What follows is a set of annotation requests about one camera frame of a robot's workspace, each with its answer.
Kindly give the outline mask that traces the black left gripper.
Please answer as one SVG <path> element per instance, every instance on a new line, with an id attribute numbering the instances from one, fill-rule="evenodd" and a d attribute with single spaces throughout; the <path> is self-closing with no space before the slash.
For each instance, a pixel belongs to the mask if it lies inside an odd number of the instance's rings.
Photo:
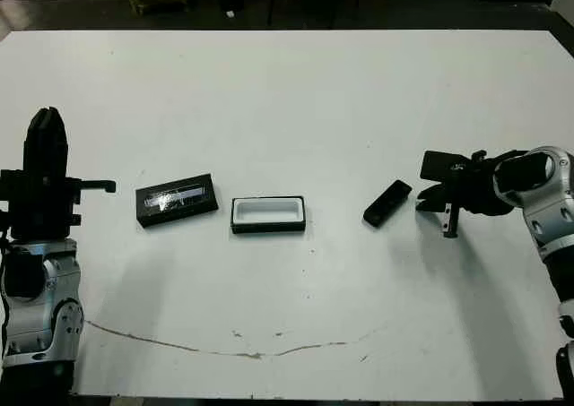
<path id="1" fill-rule="evenodd" d="M 1 200 L 8 203 L 8 210 L 1 213 L 1 230 L 14 240 L 67 238 L 70 228 L 81 224 L 82 217 L 74 213 L 74 206 L 81 202 L 83 190 L 116 191 L 112 180 L 38 175 L 44 169 L 45 115 L 46 109 L 41 108 L 30 121 L 23 148 L 24 171 L 1 171 Z M 65 176 L 68 158 L 65 123 L 54 107 L 48 108 L 46 141 L 50 174 Z"/>

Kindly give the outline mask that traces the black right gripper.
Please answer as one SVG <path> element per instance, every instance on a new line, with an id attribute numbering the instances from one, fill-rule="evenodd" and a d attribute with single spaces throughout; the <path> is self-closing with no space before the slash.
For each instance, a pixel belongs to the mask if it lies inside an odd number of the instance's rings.
<path id="1" fill-rule="evenodd" d="M 487 158 L 486 151 L 474 152 L 470 158 L 452 155 L 447 162 L 448 179 L 422 190 L 416 204 L 418 212 L 443 212 L 445 202 L 446 219 L 443 224 L 445 238 L 457 237 L 457 225 L 461 209 L 472 214 L 502 216 L 514 207 L 501 200 L 494 187 L 494 172 L 505 160 L 516 157 L 515 151 L 507 151 L 494 158 Z"/>

